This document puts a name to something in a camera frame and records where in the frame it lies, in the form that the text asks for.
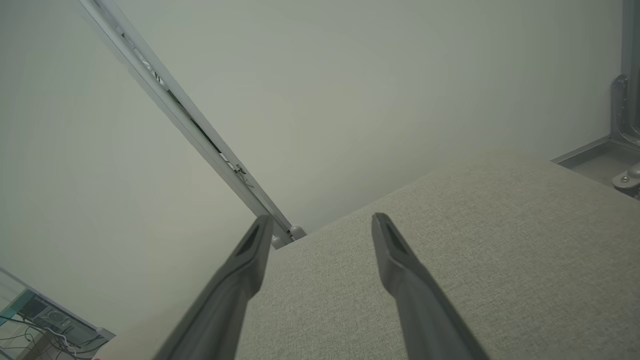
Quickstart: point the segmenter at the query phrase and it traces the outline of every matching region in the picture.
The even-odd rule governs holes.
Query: beige upholstered surface
[[[547,161],[436,171],[271,254],[239,359],[404,359],[389,214],[494,359],[640,357],[640,202]]]

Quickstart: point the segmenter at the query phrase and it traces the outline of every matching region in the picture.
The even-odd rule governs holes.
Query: white wall
[[[117,0],[314,231],[434,168],[609,132],[620,0]]]
[[[118,333],[194,297],[255,217],[75,3],[0,3],[0,266]]]

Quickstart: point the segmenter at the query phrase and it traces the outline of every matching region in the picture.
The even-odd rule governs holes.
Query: metal bracket
[[[640,133],[628,120],[629,78],[620,74],[611,84],[611,141],[640,151]]]

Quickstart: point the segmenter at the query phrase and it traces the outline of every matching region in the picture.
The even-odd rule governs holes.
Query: white cable
[[[51,330],[51,328],[50,328],[50,327],[45,327],[44,329],[47,329],[47,330],[51,331],[51,333],[52,333],[52,334],[54,334],[54,335],[58,335],[58,336],[60,336],[61,338],[63,338],[63,340],[65,340],[65,345],[67,346],[67,350],[71,349],[71,351],[73,351],[73,352],[74,352],[74,356],[75,356],[75,357],[78,357],[78,355],[77,355],[77,353],[76,353],[76,350],[75,350],[71,345],[69,345],[69,343],[67,342],[67,337],[65,337],[65,336],[64,336],[64,335],[62,335],[62,334],[58,334],[57,332],[55,332],[55,331]]]

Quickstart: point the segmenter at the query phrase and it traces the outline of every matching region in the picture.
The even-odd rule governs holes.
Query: gray fabric cushion
[[[371,215],[387,213],[493,359],[640,356],[640,202],[507,155],[433,172],[273,252],[239,359],[406,359]]]

